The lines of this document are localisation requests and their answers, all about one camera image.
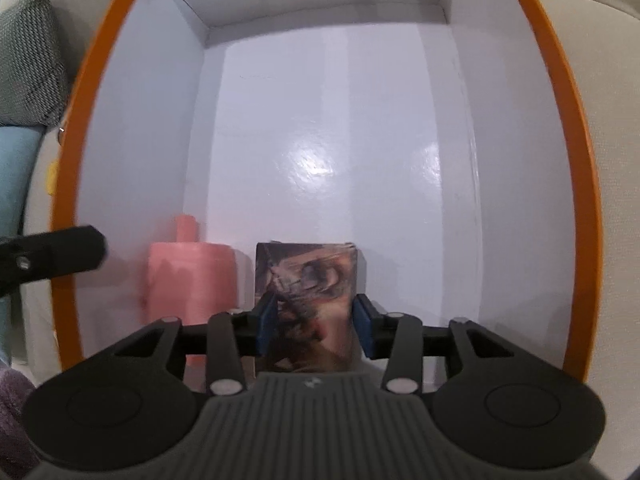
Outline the pink pump bottle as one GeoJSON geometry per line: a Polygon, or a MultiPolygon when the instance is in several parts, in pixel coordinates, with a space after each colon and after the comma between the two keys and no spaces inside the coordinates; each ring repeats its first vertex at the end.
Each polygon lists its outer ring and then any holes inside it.
{"type": "Polygon", "coordinates": [[[176,235],[150,246],[146,268],[146,322],[180,318],[183,324],[205,324],[217,313],[238,306],[238,271],[233,249],[200,240],[194,217],[175,218],[176,235]]]}

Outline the photo card box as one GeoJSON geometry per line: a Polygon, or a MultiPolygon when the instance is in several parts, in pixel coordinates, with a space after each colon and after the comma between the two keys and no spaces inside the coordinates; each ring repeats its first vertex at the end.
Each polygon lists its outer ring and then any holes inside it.
{"type": "Polygon", "coordinates": [[[278,322],[258,372],[347,372],[355,361],[352,300],[357,248],[344,244],[259,243],[255,298],[277,298],[278,322]]]}

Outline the yellow tape measure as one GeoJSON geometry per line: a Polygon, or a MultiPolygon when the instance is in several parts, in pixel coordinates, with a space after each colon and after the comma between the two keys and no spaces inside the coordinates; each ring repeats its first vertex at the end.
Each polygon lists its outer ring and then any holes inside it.
{"type": "Polygon", "coordinates": [[[56,181],[58,180],[58,160],[52,160],[47,168],[46,173],[46,191],[49,196],[53,196],[56,190],[56,181]]]}

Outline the light blue cushion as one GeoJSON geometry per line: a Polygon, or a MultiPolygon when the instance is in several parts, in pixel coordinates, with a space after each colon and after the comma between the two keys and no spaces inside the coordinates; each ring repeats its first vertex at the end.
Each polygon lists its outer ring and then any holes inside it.
{"type": "MultiPolygon", "coordinates": [[[[23,214],[44,129],[4,126],[1,128],[1,237],[22,232],[23,214]]],[[[20,308],[20,290],[1,296],[1,362],[12,364],[13,322],[20,308]]]]}

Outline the houndstooth pillow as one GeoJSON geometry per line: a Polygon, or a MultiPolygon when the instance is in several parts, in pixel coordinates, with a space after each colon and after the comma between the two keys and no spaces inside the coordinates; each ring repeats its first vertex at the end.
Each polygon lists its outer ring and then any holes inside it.
{"type": "Polygon", "coordinates": [[[50,0],[1,12],[1,123],[51,128],[63,118],[70,78],[50,0]]]}

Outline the orange storage box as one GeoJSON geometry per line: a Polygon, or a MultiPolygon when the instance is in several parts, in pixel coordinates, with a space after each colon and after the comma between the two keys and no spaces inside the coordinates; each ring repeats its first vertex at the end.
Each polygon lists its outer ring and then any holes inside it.
{"type": "Polygon", "coordinates": [[[51,224],[110,254],[52,284],[62,367],[141,325],[149,249],[190,214],[242,307],[259,243],[351,242],[382,307],[587,377],[598,179],[539,0],[112,0],[65,127],[51,224]]]}

